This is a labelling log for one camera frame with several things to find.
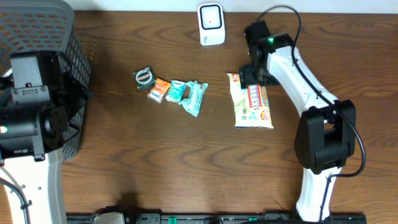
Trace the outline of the large yellow snack bag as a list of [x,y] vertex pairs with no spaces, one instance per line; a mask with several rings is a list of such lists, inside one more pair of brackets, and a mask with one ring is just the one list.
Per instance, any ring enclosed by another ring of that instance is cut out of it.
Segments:
[[235,127],[273,129],[266,87],[255,84],[241,88],[238,73],[228,73],[227,76],[234,104]]

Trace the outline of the black round-logo snack packet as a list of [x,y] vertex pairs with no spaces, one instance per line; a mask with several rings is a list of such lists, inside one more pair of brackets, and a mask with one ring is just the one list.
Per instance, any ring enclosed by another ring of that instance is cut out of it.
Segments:
[[145,90],[155,84],[156,77],[150,66],[137,70],[132,75],[139,90]]

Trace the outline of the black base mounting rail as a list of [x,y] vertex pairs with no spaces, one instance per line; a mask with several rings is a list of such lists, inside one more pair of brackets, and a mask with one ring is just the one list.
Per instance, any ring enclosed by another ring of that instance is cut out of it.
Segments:
[[[95,218],[105,214],[67,215],[67,223],[95,223]],[[137,213],[125,218],[124,223],[132,224],[208,224],[208,223],[310,223],[298,216],[285,212],[266,212],[261,215],[192,215]],[[367,224],[365,215],[332,215],[320,223],[332,224]]]

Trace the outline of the teal candy packet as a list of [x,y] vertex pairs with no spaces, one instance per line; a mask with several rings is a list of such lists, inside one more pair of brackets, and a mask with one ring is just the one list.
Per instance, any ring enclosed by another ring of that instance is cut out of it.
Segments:
[[165,97],[168,102],[179,103],[182,100],[186,83],[179,80],[172,80],[170,89]]

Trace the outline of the orange candy packet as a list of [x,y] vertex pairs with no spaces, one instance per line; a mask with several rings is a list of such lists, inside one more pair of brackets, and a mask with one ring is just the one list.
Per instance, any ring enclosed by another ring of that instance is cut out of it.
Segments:
[[168,81],[156,78],[155,85],[147,94],[147,97],[158,103],[161,103],[169,88],[170,83]]

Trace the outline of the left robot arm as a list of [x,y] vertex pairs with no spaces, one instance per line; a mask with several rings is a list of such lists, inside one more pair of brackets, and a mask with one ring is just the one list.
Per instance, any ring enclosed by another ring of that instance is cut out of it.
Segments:
[[77,137],[72,122],[91,98],[73,76],[62,51],[11,55],[11,74],[2,91],[1,183],[14,223],[66,223],[62,192],[64,145]]

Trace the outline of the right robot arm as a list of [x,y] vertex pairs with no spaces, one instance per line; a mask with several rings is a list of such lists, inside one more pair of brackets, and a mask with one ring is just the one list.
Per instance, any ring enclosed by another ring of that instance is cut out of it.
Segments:
[[239,69],[241,86],[281,85],[293,102],[300,116],[294,150],[303,166],[296,211],[305,222],[325,221],[336,176],[354,154],[356,108],[315,78],[290,35],[272,35],[264,21],[256,21],[244,36],[252,63]]

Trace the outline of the white barcode scanner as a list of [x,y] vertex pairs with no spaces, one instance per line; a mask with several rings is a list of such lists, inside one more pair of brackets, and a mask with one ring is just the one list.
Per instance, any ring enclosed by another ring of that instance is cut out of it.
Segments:
[[198,6],[200,43],[203,46],[223,44],[226,37],[223,7],[217,2]]

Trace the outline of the dark grey plastic basket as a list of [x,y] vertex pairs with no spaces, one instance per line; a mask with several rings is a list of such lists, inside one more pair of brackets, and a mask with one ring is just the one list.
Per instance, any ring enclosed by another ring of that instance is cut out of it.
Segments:
[[[49,50],[65,53],[73,65],[73,76],[88,88],[90,64],[76,36],[74,21],[75,13],[65,1],[2,1],[1,87],[8,83],[13,53]],[[1,90],[1,103],[9,96]],[[63,147],[66,160],[75,157],[80,148],[85,111],[86,106],[72,119],[81,129]]]

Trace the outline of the light green snack packet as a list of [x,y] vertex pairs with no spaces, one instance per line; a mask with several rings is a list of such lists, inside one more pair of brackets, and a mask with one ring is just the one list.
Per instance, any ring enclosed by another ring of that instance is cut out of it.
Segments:
[[189,95],[187,98],[182,99],[178,104],[182,105],[185,111],[194,117],[197,117],[200,112],[201,103],[205,91],[208,88],[208,84],[189,81],[186,83],[186,87],[189,87],[190,89]]

